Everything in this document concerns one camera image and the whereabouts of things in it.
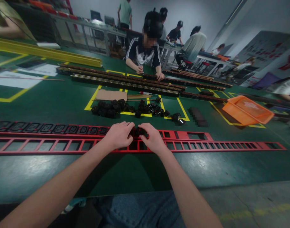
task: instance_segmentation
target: yellow metal beam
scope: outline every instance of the yellow metal beam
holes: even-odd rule
[[[0,38],[0,49],[5,51],[15,51],[22,54],[37,55],[48,59],[58,60],[62,62],[77,63],[93,67],[102,67],[102,60],[84,55],[73,54],[65,51],[41,48],[36,45],[20,43]]]

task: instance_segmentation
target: white paper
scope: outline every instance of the white paper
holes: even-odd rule
[[[29,89],[42,81],[42,80],[34,80],[38,79],[38,77],[36,76],[13,73],[10,71],[1,72],[0,77],[8,77],[8,78],[0,78],[1,86],[3,85],[22,89]]]
[[[35,73],[35,74],[41,74],[41,75],[48,75],[48,76],[56,76],[56,68],[59,66],[46,64],[37,68],[34,68],[33,70],[23,70],[23,69],[17,69],[18,71],[27,72],[27,73]]]

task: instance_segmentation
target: cable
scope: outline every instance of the cable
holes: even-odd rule
[[[10,21],[12,21],[14,24],[16,24],[10,17],[8,17],[4,12],[2,12],[1,10],[0,10],[0,12],[1,13],[3,13]],[[30,39],[32,39],[33,40],[33,38],[32,37],[30,37],[29,35],[28,35],[28,33],[26,33],[18,24],[16,24],[16,26],[20,29],[20,30],[22,30],[23,32],[24,32],[24,34],[26,34]]]

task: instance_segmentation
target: black and white jacket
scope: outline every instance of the black and white jacket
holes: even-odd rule
[[[140,65],[147,65],[152,60],[151,66],[157,67],[161,65],[160,50],[158,44],[152,48],[144,48],[143,37],[133,38],[126,54],[126,59],[131,59]]]

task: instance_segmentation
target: white wall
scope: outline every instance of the white wall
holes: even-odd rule
[[[234,44],[226,55],[235,57],[260,31],[290,34],[290,0],[257,0],[226,44]]]
[[[158,12],[160,8],[166,7],[168,16],[164,26],[167,32],[174,29],[179,20],[184,21],[181,33],[185,43],[191,30],[196,25],[201,25],[201,32],[207,36],[207,49],[239,2],[240,0],[131,0],[132,29],[142,32],[146,13],[154,7]],[[114,17],[115,23],[119,3],[120,0],[70,0],[75,15],[90,18],[90,10],[95,10],[101,13],[103,20],[105,15]]]

